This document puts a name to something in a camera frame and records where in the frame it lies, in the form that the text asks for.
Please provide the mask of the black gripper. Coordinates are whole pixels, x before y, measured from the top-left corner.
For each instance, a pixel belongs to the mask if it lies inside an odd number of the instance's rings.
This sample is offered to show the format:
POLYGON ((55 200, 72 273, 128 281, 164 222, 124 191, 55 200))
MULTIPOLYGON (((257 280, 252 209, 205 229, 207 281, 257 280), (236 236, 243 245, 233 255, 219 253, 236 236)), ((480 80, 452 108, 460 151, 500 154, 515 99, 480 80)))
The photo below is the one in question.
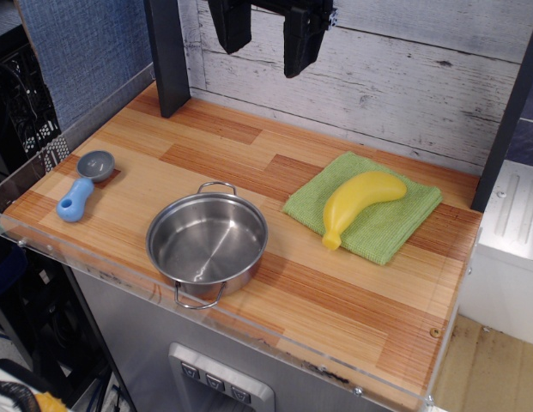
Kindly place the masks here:
POLYGON ((323 0, 208 0, 221 47, 233 54, 251 42, 251 4, 285 16, 284 75, 298 76, 316 62, 325 30, 337 24, 333 1, 323 0))

